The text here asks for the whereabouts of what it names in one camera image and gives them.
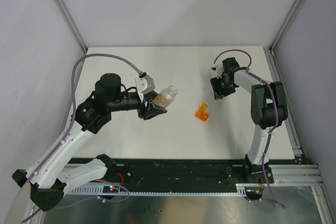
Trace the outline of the clear pill bottle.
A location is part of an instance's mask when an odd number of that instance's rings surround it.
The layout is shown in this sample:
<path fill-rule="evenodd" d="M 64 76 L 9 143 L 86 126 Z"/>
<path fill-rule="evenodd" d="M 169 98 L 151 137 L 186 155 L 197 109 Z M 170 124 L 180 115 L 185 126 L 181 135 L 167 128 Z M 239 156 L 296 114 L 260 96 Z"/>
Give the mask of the clear pill bottle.
<path fill-rule="evenodd" d="M 166 109 L 175 100 L 177 94 L 178 89 L 175 86 L 168 86 L 153 99 L 153 103 Z"/>

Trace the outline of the orange pill organizer box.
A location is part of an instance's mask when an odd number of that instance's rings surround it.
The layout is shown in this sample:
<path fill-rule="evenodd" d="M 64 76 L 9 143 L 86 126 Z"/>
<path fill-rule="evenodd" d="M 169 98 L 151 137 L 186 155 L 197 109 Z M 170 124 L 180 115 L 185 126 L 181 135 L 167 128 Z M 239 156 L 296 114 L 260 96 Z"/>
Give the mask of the orange pill organizer box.
<path fill-rule="evenodd" d="M 203 103 L 195 114 L 195 116 L 203 122 L 206 122 L 209 118 L 209 114 L 206 113 L 207 108 L 208 105 L 206 103 Z"/>

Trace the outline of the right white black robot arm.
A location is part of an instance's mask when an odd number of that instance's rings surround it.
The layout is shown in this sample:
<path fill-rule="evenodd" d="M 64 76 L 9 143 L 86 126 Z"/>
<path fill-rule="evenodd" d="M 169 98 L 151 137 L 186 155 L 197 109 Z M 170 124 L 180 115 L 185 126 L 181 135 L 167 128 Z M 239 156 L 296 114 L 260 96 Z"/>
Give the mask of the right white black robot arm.
<path fill-rule="evenodd" d="M 250 115 L 255 125 L 251 147 L 240 169 L 229 168 L 228 176 L 239 182 L 258 183 L 268 176 L 269 148 L 272 136 L 288 118 L 288 107 L 282 82 L 268 82 L 241 67 L 234 57 L 211 67 L 216 76 L 210 79 L 215 100 L 223 99 L 243 88 L 251 97 Z"/>

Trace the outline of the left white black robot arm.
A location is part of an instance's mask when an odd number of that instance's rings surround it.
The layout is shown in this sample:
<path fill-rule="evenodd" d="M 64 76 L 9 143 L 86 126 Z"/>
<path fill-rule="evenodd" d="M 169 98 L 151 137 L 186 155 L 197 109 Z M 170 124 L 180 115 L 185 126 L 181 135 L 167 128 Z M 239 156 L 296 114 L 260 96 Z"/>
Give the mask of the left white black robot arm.
<path fill-rule="evenodd" d="M 61 133 L 35 165 L 13 173 L 12 178 L 19 187 L 30 186 L 30 199 L 40 210 L 55 208 L 68 192 L 88 182 L 97 179 L 109 182 L 116 177 L 117 164 L 106 154 L 63 171 L 77 150 L 112 120 L 113 112 L 136 110 L 143 120 L 167 113 L 167 109 L 153 102 L 157 93 L 150 76 L 141 75 L 135 87 L 122 90 L 123 86 L 119 75 L 102 75 L 91 95 L 77 106 L 68 130 Z"/>

